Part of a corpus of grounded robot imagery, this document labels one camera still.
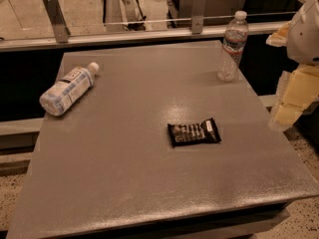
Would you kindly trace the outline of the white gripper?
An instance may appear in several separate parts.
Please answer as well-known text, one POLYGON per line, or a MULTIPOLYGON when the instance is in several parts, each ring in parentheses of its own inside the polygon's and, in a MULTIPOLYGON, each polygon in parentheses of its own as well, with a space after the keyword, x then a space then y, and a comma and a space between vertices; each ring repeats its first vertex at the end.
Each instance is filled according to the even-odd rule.
POLYGON ((300 65, 279 78, 278 100, 268 123, 277 131, 291 128, 319 96, 319 66, 311 66, 319 65, 319 0, 307 0, 291 22, 266 39, 272 47, 285 47, 286 43, 288 58, 300 65))

